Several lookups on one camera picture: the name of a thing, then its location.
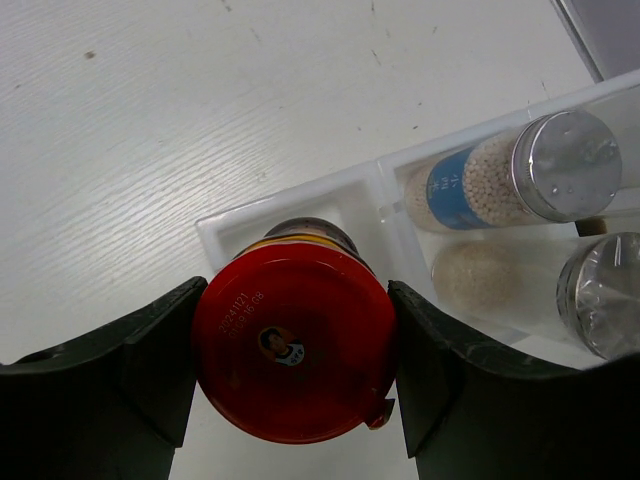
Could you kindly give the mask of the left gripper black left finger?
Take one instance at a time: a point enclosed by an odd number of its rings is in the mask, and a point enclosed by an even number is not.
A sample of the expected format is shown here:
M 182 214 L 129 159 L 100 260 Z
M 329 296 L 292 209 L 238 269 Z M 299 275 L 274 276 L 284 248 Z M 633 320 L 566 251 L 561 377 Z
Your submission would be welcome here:
M 147 306 L 1 368 L 4 479 L 166 479 L 196 378 L 196 276 Z

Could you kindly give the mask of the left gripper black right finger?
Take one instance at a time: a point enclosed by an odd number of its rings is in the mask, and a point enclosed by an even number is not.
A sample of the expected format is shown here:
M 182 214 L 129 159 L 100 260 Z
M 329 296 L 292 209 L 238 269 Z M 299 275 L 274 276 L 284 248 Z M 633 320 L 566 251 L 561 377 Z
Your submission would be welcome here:
M 396 386 L 407 453 L 423 479 L 635 479 L 639 358 L 577 370 L 515 350 L 409 285 Z

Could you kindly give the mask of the white silver cap shaker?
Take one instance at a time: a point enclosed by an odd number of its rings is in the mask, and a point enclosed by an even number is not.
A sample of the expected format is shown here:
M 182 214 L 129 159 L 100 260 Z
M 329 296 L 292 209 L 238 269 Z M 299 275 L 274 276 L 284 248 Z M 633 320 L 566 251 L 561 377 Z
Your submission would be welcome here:
M 442 308 L 613 360 L 639 350 L 639 235 L 475 240 L 432 267 Z

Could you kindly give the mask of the red lid sauce jar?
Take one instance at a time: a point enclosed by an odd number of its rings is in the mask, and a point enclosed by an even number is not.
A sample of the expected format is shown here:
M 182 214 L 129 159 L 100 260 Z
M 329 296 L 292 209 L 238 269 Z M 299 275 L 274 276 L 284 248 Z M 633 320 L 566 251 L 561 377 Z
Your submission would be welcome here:
M 195 312 L 198 383 L 229 422 L 270 442 L 385 425 L 398 364 L 386 289 L 336 225 L 274 226 L 212 279 Z

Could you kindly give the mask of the blue label silver cap shaker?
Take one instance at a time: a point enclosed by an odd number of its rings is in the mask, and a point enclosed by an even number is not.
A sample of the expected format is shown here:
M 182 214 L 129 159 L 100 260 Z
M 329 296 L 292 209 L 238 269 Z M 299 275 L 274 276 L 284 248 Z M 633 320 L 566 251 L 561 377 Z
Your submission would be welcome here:
M 407 181 L 405 205 L 434 232 L 570 223 L 609 206 L 622 167 L 603 120 L 559 111 L 428 160 Z

